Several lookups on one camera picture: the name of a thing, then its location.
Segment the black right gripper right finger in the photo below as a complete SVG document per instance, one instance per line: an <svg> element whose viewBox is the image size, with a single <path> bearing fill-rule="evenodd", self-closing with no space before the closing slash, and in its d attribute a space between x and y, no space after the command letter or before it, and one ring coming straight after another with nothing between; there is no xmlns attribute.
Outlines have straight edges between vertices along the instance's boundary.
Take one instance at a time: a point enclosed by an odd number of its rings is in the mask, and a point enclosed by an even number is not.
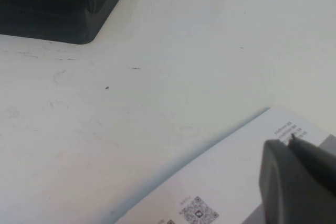
<svg viewBox="0 0 336 224"><path fill-rule="evenodd" d="M293 133L289 149L305 167L311 177L327 190L335 190L335 156Z"/></svg>

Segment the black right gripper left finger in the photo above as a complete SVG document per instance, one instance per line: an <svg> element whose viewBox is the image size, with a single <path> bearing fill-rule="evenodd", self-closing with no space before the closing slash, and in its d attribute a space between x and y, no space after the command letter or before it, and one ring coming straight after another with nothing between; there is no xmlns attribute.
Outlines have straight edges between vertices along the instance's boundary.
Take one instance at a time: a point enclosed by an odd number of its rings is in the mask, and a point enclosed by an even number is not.
<svg viewBox="0 0 336 224"><path fill-rule="evenodd" d="M327 190L280 140L263 146L259 188L266 223L335 223L335 190Z"/></svg>

